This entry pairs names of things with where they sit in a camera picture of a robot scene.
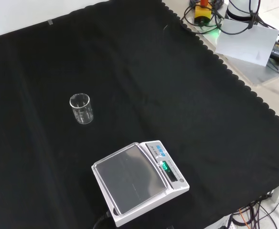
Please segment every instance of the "scale weighing pan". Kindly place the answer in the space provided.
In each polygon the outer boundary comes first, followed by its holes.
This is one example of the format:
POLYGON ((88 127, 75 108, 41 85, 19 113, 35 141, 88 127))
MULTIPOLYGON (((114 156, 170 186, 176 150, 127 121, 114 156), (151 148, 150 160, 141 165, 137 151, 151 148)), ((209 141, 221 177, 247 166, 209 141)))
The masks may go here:
POLYGON ((189 190, 160 141, 133 143, 92 170, 117 227, 189 190))

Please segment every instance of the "scale control panel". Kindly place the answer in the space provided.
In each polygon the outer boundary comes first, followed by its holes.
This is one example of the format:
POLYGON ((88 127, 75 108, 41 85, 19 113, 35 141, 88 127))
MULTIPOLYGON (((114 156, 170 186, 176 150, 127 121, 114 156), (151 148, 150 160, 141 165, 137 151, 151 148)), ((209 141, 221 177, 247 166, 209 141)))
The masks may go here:
POLYGON ((146 142, 145 145, 173 189, 188 186, 185 178, 160 141, 146 142))

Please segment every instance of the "green digital display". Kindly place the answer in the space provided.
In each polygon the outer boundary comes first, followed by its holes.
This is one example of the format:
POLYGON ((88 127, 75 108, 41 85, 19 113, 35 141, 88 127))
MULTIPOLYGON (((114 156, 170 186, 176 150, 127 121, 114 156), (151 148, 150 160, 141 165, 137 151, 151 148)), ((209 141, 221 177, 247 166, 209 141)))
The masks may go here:
POLYGON ((178 181, 166 161, 161 161, 161 165, 171 182, 178 181))

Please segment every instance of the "table surface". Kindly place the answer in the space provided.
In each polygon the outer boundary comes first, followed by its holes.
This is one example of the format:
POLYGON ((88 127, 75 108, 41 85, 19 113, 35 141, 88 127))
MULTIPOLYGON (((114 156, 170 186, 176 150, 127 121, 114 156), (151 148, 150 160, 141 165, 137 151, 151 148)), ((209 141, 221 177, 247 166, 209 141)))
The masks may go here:
POLYGON ((0 37, 0 228, 92 228, 91 166, 132 142, 161 140, 190 190, 122 229, 202 229, 279 185, 279 119, 160 0, 53 23, 0 37))
MULTIPOLYGON (((179 17, 183 16, 185 9, 187 8, 189 1, 173 1, 173 0, 163 0, 169 9, 175 12, 179 17)), ((192 25, 186 23, 189 28, 194 29, 192 25)), ((215 37, 213 35, 198 35, 200 39, 204 42, 206 46, 212 51, 215 51, 215 37)), ((244 61, 236 60, 233 58, 226 58, 225 56, 218 54, 218 56, 224 61, 230 70, 245 82, 245 84, 251 87, 252 91, 258 94, 265 103, 267 103, 270 109, 274 110, 276 115, 279 116, 279 74, 269 69, 268 67, 258 66, 256 64, 246 63, 244 61), (249 78, 255 78, 256 75, 253 74, 255 70, 259 77, 261 75, 268 74, 269 80, 264 83, 253 83, 249 78)))

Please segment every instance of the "green light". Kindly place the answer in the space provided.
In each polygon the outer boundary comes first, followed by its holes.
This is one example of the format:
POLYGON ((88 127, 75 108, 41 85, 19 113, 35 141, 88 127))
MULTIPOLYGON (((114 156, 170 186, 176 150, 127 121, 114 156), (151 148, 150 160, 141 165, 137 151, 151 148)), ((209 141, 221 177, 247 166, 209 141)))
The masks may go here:
POLYGON ((162 167, 163 167, 163 169, 167 170, 165 163, 162 163, 162 167))

